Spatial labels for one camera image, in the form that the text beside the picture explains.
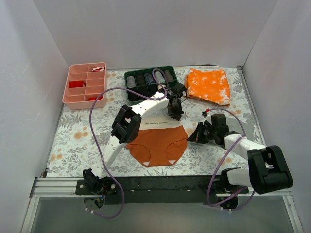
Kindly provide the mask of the orange and cream underwear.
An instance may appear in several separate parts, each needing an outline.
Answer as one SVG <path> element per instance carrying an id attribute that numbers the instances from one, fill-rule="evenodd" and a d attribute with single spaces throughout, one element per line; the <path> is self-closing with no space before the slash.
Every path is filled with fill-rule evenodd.
<path id="1" fill-rule="evenodd" d="M 188 146 L 188 135 L 182 125 L 172 128 L 140 130 L 127 144 L 130 154 L 144 167 L 172 166 Z"/>

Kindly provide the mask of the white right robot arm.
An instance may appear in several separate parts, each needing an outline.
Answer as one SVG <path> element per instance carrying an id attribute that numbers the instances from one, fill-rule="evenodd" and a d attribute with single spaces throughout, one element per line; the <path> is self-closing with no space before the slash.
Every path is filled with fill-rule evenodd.
<path id="1" fill-rule="evenodd" d="M 265 146 L 248 140 L 236 131 L 231 131 L 224 114 L 213 114 L 199 122 L 189 136 L 189 142 L 217 145 L 241 156 L 248 168 L 229 168 L 221 172 L 220 188 L 233 192 L 237 186 L 251 187 L 258 194 L 265 194 L 292 187 L 293 179 L 279 146 Z"/>

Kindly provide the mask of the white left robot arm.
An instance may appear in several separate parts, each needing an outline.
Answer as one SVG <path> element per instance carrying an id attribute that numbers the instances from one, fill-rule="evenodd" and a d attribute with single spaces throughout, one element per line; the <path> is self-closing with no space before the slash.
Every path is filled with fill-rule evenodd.
<path id="1" fill-rule="evenodd" d="M 149 115 L 161 109 L 168 109 L 169 117 L 180 120 L 182 114 L 180 98 L 186 93 L 187 89 L 182 83 L 177 83 L 174 87 L 159 85 L 159 90 L 151 97 L 144 96 L 130 89 L 126 91 L 144 98 L 145 100 L 133 105 L 123 105 L 114 119 L 111 126 L 111 135 L 104 150 L 96 138 L 92 126 L 92 113 L 95 105 L 92 105 L 89 112 L 89 125 L 95 144 L 99 150 L 100 159 L 91 167 L 92 173 L 99 178 L 112 176 L 109 168 L 115 161 L 119 152 L 131 143 L 140 130 L 141 121 Z"/>

